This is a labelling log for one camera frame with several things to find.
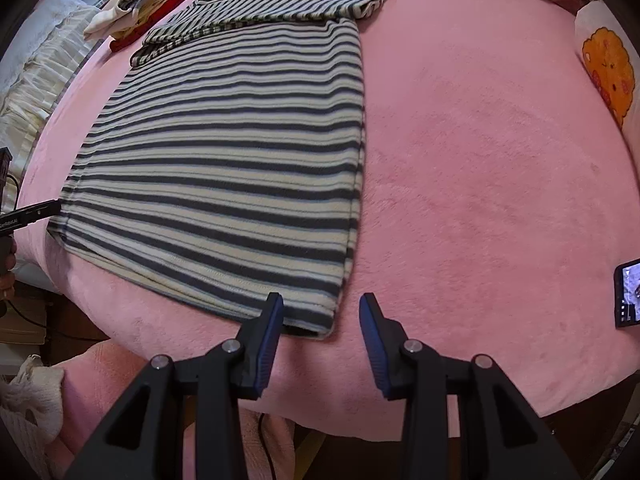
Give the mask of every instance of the person's hand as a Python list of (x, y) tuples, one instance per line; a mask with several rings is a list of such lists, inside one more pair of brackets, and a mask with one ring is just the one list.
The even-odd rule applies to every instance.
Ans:
[[(11, 270), (15, 267), (15, 250), (17, 249), (15, 245), (15, 240), (11, 244), (11, 253), (7, 256), (4, 261), (4, 266), (6, 270)], [(0, 299), (2, 300), (12, 300), (14, 298), (14, 283), (15, 276), (12, 272), (8, 272), (3, 276), (0, 276)]]

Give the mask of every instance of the black cable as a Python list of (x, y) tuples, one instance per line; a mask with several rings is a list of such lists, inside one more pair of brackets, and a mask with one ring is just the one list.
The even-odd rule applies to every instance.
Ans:
[(15, 184), (15, 201), (14, 201), (14, 211), (15, 211), (15, 208), (18, 205), (18, 195), (20, 195), (20, 184), (18, 184), (18, 181), (15, 179), (13, 175), (8, 174), (6, 177), (13, 180)]
[(262, 448), (264, 449), (264, 454), (267, 456), (267, 460), (269, 462), (269, 469), (271, 469), (271, 480), (276, 480), (276, 468), (273, 466), (273, 460), (271, 459), (271, 455), (269, 454), (269, 449), (267, 448), (267, 443), (264, 441), (264, 435), (262, 434), (262, 420), (264, 419), (264, 413), (260, 414), (260, 418), (258, 419), (258, 436), (260, 437), (260, 444), (262, 444)]
[(15, 313), (18, 316), (20, 316), (23, 320), (25, 320), (26, 322), (31, 323), (31, 324), (33, 324), (35, 326), (39, 326), (40, 328), (44, 328), (46, 330), (49, 330), (50, 332), (53, 332), (54, 334), (58, 334), (58, 335), (61, 335), (62, 337), (66, 337), (67, 339), (75, 339), (76, 341), (88, 341), (89, 343), (101, 343), (102, 341), (107, 341), (106, 339), (93, 339), (91, 337), (78, 337), (78, 336), (75, 336), (75, 335), (65, 334), (64, 332), (61, 332), (60, 330), (56, 330), (55, 328), (52, 328), (50, 326), (43, 325), (42, 323), (38, 323), (38, 322), (34, 321), (33, 319), (29, 319), (23, 313), (21, 313), (10, 300), (4, 300), (4, 302), (7, 305), (9, 305), (15, 311)]

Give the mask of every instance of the striped sweater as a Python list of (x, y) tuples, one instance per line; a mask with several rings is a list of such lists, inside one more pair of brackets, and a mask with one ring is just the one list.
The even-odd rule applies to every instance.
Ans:
[(151, 30), (71, 169), (71, 253), (220, 316), (332, 330), (364, 163), (358, 29), (383, 0), (195, 0)]

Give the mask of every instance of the white towel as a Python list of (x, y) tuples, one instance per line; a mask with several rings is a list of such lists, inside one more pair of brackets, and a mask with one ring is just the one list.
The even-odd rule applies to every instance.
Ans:
[(65, 371), (42, 365), (32, 355), (10, 383), (0, 381), (0, 418), (31, 468), (49, 480), (44, 447), (62, 428), (62, 393)]

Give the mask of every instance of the bedsheet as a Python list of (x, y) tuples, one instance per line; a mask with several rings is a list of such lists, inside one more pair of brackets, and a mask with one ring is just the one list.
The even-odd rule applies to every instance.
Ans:
[[(441, 354), (492, 355), (540, 415), (635, 371), (640, 333), (614, 329), (612, 273), (640, 254), (640, 196), (575, 55), (573, 17), (545, 0), (387, 0), (359, 27), (367, 161), (353, 275), (332, 336), (284, 337), (270, 386), (245, 407), (399, 438), (403, 403), (376, 390), (360, 335), (369, 291)], [(20, 205), (58, 197), (139, 46), (109, 56), (103, 45), (79, 73)], [(238, 329), (66, 254), (45, 222), (15, 237), (22, 257), (145, 358), (202, 354)]]

